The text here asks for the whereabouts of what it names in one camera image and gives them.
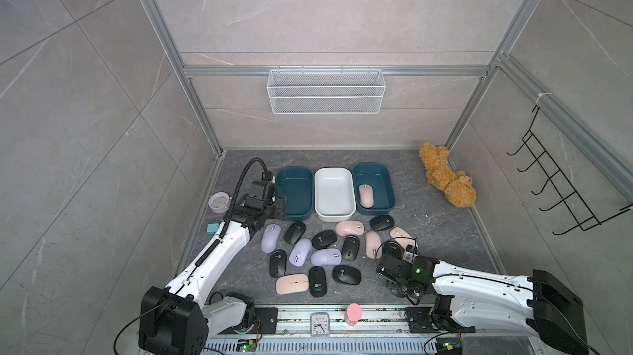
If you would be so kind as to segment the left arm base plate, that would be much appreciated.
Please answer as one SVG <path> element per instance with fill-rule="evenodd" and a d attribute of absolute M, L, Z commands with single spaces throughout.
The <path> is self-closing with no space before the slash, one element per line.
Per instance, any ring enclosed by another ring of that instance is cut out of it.
<path fill-rule="evenodd" d="M 229 327 L 222 335 L 273 335 L 278 324 L 277 307 L 255 307 L 248 309 L 240 325 Z"/>

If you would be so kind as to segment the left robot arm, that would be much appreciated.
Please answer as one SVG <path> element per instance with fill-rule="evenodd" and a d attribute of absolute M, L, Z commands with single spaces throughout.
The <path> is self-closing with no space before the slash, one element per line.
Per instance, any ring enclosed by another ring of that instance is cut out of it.
<path fill-rule="evenodd" d="M 150 287 L 141 300 L 138 346 L 152 354 L 199 354 L 209 336 L 227 329 L 252 328 L 252 298 L 229 292 L 210 303 L 212 290 L 235 256 L 270 219 L 285 217 L 285 198 L 273 173 L 262 177 L 245 195 L 236 193 L 219 232 L 179 275 L 165 287 Z"/>

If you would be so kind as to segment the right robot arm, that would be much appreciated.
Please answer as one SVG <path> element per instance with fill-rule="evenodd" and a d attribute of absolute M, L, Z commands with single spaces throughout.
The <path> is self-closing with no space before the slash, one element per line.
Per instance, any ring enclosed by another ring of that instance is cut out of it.
<path fill-rule="evenodd" d="M 369 245 L 367 255 L 390 291 L 413 306 L 415 330 L 478 330 L 535 336 L 566 354 L 590 354 L 583 301 L 547 271 L 489 274 L 423 256 L 412 238 Z"/>

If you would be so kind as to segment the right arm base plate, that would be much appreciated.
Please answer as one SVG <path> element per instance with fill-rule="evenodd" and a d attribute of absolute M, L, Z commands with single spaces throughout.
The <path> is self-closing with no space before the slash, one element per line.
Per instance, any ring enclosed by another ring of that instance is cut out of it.
<path fill-rule="evenodd" d="M 474 326 L 460 325 L 452 317 L 450 310 L 435 310 L 431 307 L 406 307 L 405 319 L 413 334 L 435 332 L 475 333 Z"/>

